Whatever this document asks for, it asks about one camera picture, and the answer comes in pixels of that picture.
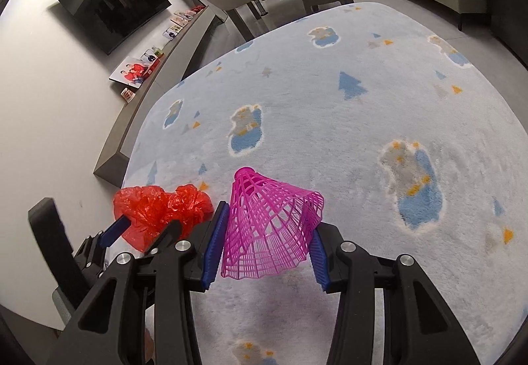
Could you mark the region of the red plastic bag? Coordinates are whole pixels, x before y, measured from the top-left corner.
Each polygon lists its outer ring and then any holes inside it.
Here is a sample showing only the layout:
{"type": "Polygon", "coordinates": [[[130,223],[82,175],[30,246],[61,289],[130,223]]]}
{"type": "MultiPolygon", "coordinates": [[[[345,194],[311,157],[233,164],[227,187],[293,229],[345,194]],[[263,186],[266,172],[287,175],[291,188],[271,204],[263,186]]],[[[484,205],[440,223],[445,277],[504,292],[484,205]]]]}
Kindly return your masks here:
{"type": "Polygon", "coordinates": [[[160,186],[134,186],[121,189],[113,199],[114,215],[126,216],[131,225],[122,235],[134,249],[144,253],[174,220],[180,222],[180,237],[186,238],[198,224],[214,214],[210,197],[196,186],[177,186],[166,192],[160,186]]]}

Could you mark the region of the blue patterned fleece table cover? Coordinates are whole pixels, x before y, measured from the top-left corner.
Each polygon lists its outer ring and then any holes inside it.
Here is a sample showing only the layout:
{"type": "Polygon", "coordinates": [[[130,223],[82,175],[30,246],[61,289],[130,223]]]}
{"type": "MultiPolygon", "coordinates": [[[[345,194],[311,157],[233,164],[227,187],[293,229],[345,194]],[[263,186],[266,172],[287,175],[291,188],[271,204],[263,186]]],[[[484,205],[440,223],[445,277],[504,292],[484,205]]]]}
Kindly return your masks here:
{"type": "Polygon", "coordinates": [[[230,51],[145,118],[125,186],[235,171],[320,193],[371,254],[411,254],[492,364],[527,314],[527,134],[476,67],[386,5],[340,6],[230,51]]]}

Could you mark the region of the wall-mounted black television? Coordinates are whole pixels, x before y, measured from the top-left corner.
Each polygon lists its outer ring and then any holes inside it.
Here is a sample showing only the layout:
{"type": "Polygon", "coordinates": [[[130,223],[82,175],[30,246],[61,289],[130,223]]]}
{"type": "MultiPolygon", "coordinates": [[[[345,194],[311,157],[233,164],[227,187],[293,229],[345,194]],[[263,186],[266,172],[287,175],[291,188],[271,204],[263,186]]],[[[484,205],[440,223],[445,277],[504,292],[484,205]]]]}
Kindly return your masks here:
{"type": "Polygon", "coordinates": [[[137,29],[170,7],[169,0],[58,0],[88,39],[110,54],[137,29]]]}

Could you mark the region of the framed family photo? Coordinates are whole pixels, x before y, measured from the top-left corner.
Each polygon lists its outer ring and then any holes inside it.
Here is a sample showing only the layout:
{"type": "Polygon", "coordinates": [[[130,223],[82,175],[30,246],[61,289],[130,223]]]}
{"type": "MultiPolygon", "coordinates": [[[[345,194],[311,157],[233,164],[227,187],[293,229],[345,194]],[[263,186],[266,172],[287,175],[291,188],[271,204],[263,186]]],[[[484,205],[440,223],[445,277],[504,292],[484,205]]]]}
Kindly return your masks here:
{"type": "Polygon", "coordinates": [[[126,57],[110,74],[109,80],[139,89],[149,75],[149,64],[143,60],[126,57]]]}

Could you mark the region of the small red box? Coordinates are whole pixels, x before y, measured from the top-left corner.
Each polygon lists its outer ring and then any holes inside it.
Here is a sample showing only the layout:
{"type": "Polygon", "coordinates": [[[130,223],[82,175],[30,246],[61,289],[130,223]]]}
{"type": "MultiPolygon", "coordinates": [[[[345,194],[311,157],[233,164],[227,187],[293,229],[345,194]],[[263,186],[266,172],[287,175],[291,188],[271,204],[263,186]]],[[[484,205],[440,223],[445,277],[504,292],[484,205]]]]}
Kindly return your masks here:
{"type": "Polygon", "coordinates": [[[147,67],[147,73],[150,74],[153,70],[155,70],[158,67],[159,64],[160,64],[160,59],[156,58],[155,60],[153,60],[151,64],[149,64],[147,67]]]}

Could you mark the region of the floating wooden TV cabinet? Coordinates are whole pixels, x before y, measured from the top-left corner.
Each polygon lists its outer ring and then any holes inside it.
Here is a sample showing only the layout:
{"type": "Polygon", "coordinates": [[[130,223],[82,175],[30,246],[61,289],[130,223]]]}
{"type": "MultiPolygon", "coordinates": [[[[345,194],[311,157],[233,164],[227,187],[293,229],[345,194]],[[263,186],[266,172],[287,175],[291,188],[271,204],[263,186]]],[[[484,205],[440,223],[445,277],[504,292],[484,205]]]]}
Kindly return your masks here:
{"type": "Polygon", "coordinates": [[[133,146],[144,119],[157,100],[177,85],[187,70],[216,14],[208,7],[163,49],[164,56],[151,76],[123,107],[98,157],[93,174],[113,186],[121,186],[133,146]]]}

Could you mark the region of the pink plastic shuttlecock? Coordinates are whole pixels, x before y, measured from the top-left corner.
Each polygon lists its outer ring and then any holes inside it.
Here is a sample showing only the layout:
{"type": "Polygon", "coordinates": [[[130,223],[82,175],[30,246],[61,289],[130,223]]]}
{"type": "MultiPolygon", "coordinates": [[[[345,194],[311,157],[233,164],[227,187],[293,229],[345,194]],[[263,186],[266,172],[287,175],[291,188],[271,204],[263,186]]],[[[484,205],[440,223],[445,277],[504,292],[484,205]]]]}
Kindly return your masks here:
{"type": "Polygon", "coordinates": [[[323,196],[265,177],[251,167],[235,172],[221,276],[275,276],[307,258],[322,222],[323,196]]]}

